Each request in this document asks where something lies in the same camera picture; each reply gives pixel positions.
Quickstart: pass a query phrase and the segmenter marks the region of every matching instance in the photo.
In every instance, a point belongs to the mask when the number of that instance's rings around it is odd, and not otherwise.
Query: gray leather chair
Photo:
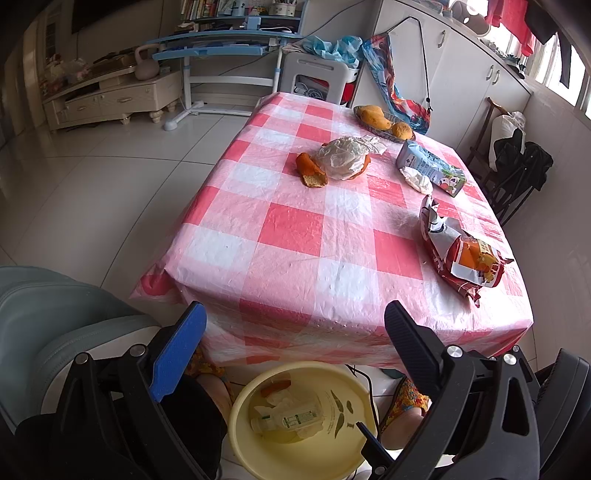
[[[7,425],[14,432],[24,419],[54,411],[77,353],[119,356],[159,328],[99,287],[43,268],[0,267],[0,413]]]

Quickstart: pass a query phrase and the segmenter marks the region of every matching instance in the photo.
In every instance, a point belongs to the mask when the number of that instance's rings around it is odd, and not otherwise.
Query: black strap
[[[430,99],[430,95],[429,95],[429,75],[427,74],[427,55],[425,54],[425,41],[423,40],[423,26],[421,25],[421,21],[416,17],[407,17],[407,18],[404,18],[403,20],[401,20],[400,22],[398,22],[393,27],[387,29],[386,32],[384,32],[384,33],[391,32],[392,30],[394,30],[394,28],[403,24],[404,22],[406,22],[406,20],[408,20],[410,18],[417,21],[418,30],[421,33],[421,46],[423,47],[423,63],[425,64],[425,83],[427,84],[427,98],[425,100],[427,101],[427,111],[431,112],[431,111],[433,111],[433,109],[431,108],[431,99]]]

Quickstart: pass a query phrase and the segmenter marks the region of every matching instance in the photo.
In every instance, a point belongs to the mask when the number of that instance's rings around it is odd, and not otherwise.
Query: plastic tablecloth
[[[296,156],[324,142],[368,132],[353,110],[289,93],[264,98],[183,214],[167,252],[134,296],[192,300],[207,310],[205,355],[218,365],[267,360],[401,367],[384,328],[399,300],[444,344],[493,355],[532,325],[516,262],[483,288],[480,308],[441,279],[418,228],[423,195],[394,167],[401,144],[382,139],[354,180],[309,189]],[[451,197],[434,187],[443,216],[513,258],[490,206],[455,151],[417,141],[461,167]]]

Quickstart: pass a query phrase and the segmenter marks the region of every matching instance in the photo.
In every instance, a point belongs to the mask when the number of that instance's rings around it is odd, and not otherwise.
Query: television
[[[111,13],[142,0],[74,0],[72,33],[76,33]]]

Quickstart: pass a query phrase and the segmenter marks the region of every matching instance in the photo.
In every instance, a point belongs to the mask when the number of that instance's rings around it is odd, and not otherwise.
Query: white drawer cabinet
[[[482,129],[482,124],[484,123],[486,113],[490,105],[486,101],[487,97],[491,97],[495,103],[501,105],[510,112],[523,112],[527,102],[530,99],[530,93],[525,90],[520,82],[515,80],[513,75],[511,75],[505,69],[495,66],[495,71],[493,72],[493,76],[489,81],[488,88],[486,89],[482,101],[480,102],[470,126],[462,138],[462,141],[456,148],[458,155],[460,155],[460,158],[463,160],[465,160],[470,154],[470,147],[476,144],[478,134]],[[501,113],[498,110],[494,110],[491,118],[494,119],[500,114]],[[490,141],[491,129],[489,128],[485,132],[485,136],[482,139],[482,145],[489,145]],[[485,148],[484,146],[480,149],[483,152],[488,151],[488,148]]]
[[[155,84],[150,84],[101,93],[99,95],[100,110],[103,115],[158,110],[154,91]]]
[[[427,136],[456,148],[464,137],[495,71],[494,61],[451,32],[431,86],[431,124]]]
[[[73,127],[75,125],[119,119],[129,122],[134,112],[149,112],[152,121],[158,123],[163,114],[162,108],[168,106],[172,111],[181,91],[180,72],[170,72],[142,82],[130,75],[127,69],[122,70],[119,82],[100,89],[100,80],[104,76],[80,82],[47,99],[44,109],[51,130]],[[94,93],[81,95],[65,101],[78,88],[95,84]]]
[[[380,10],[371,34],[382,33],[407,17],[414,17],[421,22],[427,57],[427,73],[430,86],[432,86],[441,55],[444,52],[443,47],[447,43],[451,29],[433,17],[395,0],[378,1],[376,8]],[[405,98],[426,106],[424,101],[427,98],[427,85],[418,22],[408,19],[394,28],[389,36],[396,86],[404,93]],[[374,77],[366,65],[363,66],[357,82],[353,106],[379,105],[387,109]]]
[[[96,95],[66,102],[65,117],[68,122],[74,122],[99,115],[100,106]]]
[[[455,25],[452,28],[442,17],[434,17],[410,0],[378,0],[375,8],[376,20],[370,34],[382,33],[406,17],[421,22],[433,108],[427,136],[455,148],[465,159],[486,116],[486,97],[490,96],[509,111],[523,111],[529,91],[476,37],[467,38],[470,34],[461,33]],[[427,107],[417,22],[406,20],[390,32],[390,39],[400,94]],[[352,105],[388,108],[365,65],[358,76]]]

